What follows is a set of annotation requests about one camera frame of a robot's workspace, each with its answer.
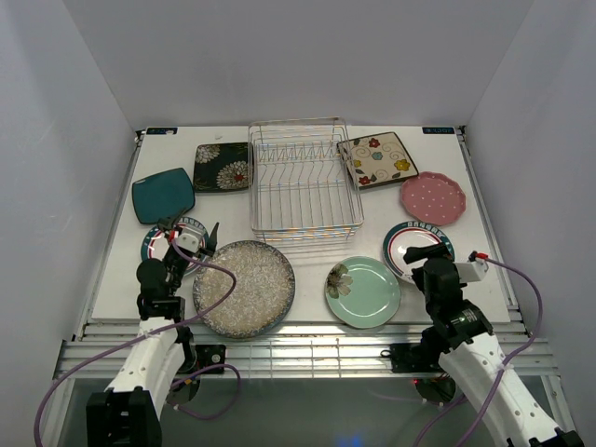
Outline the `cream flower square plate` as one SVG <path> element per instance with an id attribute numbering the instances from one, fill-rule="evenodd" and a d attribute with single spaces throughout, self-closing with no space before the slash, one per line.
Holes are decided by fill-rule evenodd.
<path id="1" fill-rule="evenodd" d="M 347 171 L 360 190 L 402 183 L 419 175 L 412 157 L 393 131 L 377 133 L 337 143 Z"/>

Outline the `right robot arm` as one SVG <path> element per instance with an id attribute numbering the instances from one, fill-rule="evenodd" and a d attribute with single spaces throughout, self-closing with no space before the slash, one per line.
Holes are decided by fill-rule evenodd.
<path id="1" fill-rule="evenodd" d="M 443 243 L 410 247 L 403 259 L 420 264 L 413 280 L 432 321 L 419 345 L 421 359 L 428 368 L 447 373 L 477 412 L 458 444 L 485 425 L 497 446 L 582 445 L 574 430 L 564 430 L 549 417 L 512 365 L 535 340 L 504 353 L 487 317 L 464 296 L 468 283 L 482 280 L 499 262 L 474 251 L 457 263 Z"/>

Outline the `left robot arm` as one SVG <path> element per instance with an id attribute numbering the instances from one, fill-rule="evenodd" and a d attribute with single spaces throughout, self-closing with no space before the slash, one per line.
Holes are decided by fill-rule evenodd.
<path id="1" fill-rule="evenodd" d="M 88 399 L 88 446 L 160 446 L 159 417 L 169 387 L 177 372 L 196 365 L 192 333 L 182 324 L 185 301 L 177 290 L 189 264 L 214 254 L 219 226 L 207 231 L 167 218 L 158 227 L 169 243 L 166 254 L 143 260 L 136 270 L 139 341 L 108 387 Z"/>

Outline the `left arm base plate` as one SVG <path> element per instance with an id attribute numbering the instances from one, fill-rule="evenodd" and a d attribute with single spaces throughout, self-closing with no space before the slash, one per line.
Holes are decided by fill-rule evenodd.
<path id="1" fill-rule="evenodd" d="M 218 365 L 218 368 L 206 371 L 206 374 L 223 374 L 222 365 L 226 359 L 226 346 L 218 345 L 184 345 L 183 365 L 178 374 L 190 374 L 209 366 Z"/>

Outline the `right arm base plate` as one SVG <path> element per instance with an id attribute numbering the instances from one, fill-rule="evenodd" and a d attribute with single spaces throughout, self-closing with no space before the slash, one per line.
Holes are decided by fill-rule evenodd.
<path id="1" fill-rule="evenodd" d="M 393 373 L 443 373 L 439 354 L 421 344 L 391 344 L 380 356 L 390 361 Z"/>

